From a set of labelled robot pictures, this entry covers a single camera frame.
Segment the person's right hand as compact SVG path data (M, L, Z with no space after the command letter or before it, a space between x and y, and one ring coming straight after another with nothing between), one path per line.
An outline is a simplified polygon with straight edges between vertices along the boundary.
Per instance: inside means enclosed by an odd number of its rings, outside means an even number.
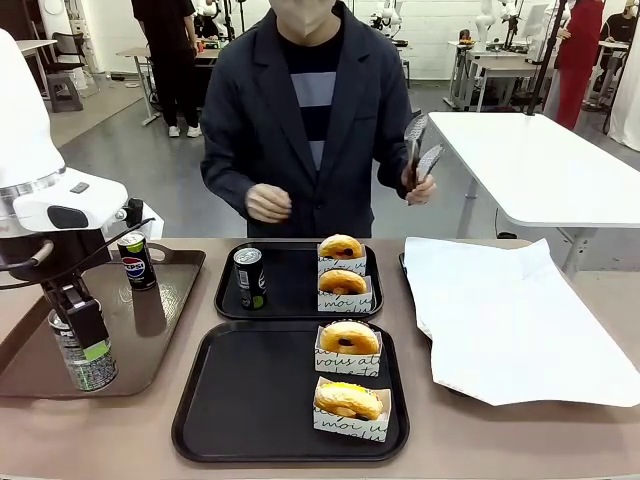
M246 194L247 213L253 220L276 224L290 217L292 202L283 189L269 184L255 184Z

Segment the person's left hand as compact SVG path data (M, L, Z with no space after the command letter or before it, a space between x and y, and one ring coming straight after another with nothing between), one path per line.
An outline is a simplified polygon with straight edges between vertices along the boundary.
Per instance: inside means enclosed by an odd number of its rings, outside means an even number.
M403 199L408 206L426 204L437 188L435 179L431 174L418 181L415 179L410 167L406 167L403 170L401 182L404 188Z

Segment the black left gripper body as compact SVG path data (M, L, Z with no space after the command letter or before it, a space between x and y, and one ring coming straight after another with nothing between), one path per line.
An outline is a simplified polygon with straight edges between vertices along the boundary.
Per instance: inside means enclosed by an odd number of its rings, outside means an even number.
M94 296L84 272L110 260L108 242L99 229L3 238L1 289L39 285L52 301L89 301Z

